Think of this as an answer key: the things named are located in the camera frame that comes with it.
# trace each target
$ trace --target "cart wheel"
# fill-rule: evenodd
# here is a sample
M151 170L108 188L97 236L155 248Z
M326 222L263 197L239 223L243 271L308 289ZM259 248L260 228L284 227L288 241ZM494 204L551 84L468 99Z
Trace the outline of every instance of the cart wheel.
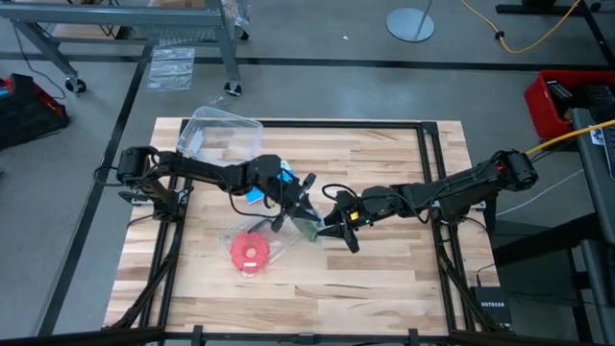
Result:
M246 33L245 31L241 31L241 35L239 35L239 39L241 40L248 40L248 38L250 38L250 34Z
M235 86L231 88L231 83L228 82L224 84L224 91L231 96L241 96L241 86L239 84L235 84Z
M591 12L598 12L602 6L603 6L603 4L601 4L600 2L593 3L589 7L589 11L591 11Z
M66 90L70 92L74 92L74 93L82 93L87 90L86 82L80 79L77 80L77 90L74 89L73 84L70 83L69 80L66 80L66 82L64 83L64 86L66 87Z

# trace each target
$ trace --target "concrete floor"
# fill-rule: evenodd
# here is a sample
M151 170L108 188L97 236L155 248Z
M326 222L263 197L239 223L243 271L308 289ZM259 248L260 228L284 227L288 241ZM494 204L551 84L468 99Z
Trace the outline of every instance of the concrete floor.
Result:
M497 15L494 4L473 3L506 31L507 42L513 47L535 41L558 19ZM490 29L458 0L434 1L430 14L436 31L423 43L401 42L387 33L384 20L391 10L425 5L424 0L259 0L252 4L251 39L238 48L237 55L604 64L581 18L570 18L552 38L529 53L508 55L492 39ZM611 46L615 45L611 14L598 14L597 20ZM0 36L0 51L16 52L8 22L0 21L0 33L4 34ZM24 43L26 51L37 51L29 42ZM63 44L61 49L75 54L133 56L141 51L133 46L83 44ZM200 56L213 54L215 51L199 49ZM61 73L50 62L33 65L63 84ZM0 180L0 338L35 331L92 184L91 172L100 163L135 71L134 63L76 62L74 66L89 92L80 97L68 95L63 101L72 124L59 135L0 152L0 167L6 172ZM120 150L148 143L156 117L190 116L207 105L248 117L460 120L473 162L498 149L529 148L538 140L523 98L524 90L536 78L533 72L273 65L242 65L240 72L244 93L239 98L222 91L226 77L221 65L196 65L188 91L152 93L145 91L142 83ZM0 76L10 73L29 74L23 61L0 61ZM37 78L37 82L57 94L47 81ZM540 161L537 168L537 186L526 192L502 194L499 210L523 203L576 172L580 162L578 155L558 153ZM57 333L92 331L101 326L131 212L116 192L112 188L104 192ZM592 208L586 183L578 176L530 207L502 219L552 226ZM557 258L541 260L531 266L548 267ZM501 272L502 280L540 281L524 274L527 272L507 268ZM538 284L552 292L563 285L553 280ZM576 338L569 308L518 297L512 298L511 305L520 334Z

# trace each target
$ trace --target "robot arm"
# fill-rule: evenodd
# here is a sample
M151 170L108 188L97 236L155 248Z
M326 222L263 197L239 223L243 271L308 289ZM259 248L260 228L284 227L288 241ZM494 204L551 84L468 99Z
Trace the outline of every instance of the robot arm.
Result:
M430 212L428 218L458 223L472 205L502 190L528 189L537 179L527 155L500 151L475 167L430 184L372 186L360 196L340 190L335 196L333 211L325 217L325 225L329 228L318 234L344 239L355 253L359 250L355 231L362 226L373 226L393 215L420 218L423 210ZM435 203L438 208L431 212Z
M183 212L179 192L164 187L159 179L177 176L217 185L221 190L241 196L253 187L265 197L280 205L281 212L272 222L277 232L286 216L319 221L310 210L308 189L316 176L307 175L302 184L290 176L290 181L281 178L280 157L262 155L241 164L225 167L184 158L174 152L160 152L154 147L133 147L122 152L117 167L116 179L133 189L138 189L154 202L154 218L176 221Z

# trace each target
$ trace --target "wooden table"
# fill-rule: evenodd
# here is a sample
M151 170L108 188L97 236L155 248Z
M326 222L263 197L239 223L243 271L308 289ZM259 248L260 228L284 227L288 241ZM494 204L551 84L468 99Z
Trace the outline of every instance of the wooden table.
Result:
M175 150L181 121L159 118L151 144ZM447 174L470 167L461 123L437 124ZM416 137L416 131L408 129L265 128L262 153L286 159L302 180L308 172L315 173L310 200L328 213L332 201L320 192L324 184L342 183L361 192L370 185L423 182ZM194 187L169 332L191 332L193 325L203 325L210 333L397 335L415 328L420 335L448 334L430 225L412 218L388 218L357 233L361 247L357 254L338 239L323 238L320 245L304 241L265 272L245 278L234 269L219 240L220 233L241 216L217 187L198 182ZM235 200L240 210L248 208L244 198ZM151 208L135 208L133 218L149 213ZM482 221L477 212L469 216ZM147 220L128 230L106 324L116 321L146 285L158 227L159 222ZM477 270L493 263L489 238L471 222L459 225L459 238L466 276L474 284ZM480 278L485 285L498 285L494 267L482 270ZM460 300L451 286L462 329ZM159 287L154 322L160 292Z

